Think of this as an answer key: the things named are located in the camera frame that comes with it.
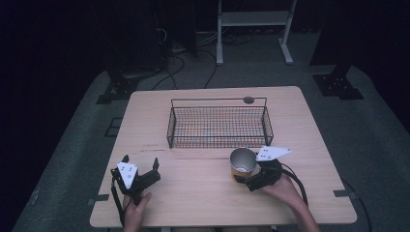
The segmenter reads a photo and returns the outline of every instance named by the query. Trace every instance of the cup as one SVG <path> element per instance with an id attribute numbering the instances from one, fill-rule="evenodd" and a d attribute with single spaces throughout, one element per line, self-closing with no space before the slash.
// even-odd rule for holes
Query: cup
<path id="1" fill-rule="evenodd" d="M 249 178 L 256 168 L 256 154 L 248 148 L 237 148 L 230 155 L 232 176 Z"/>

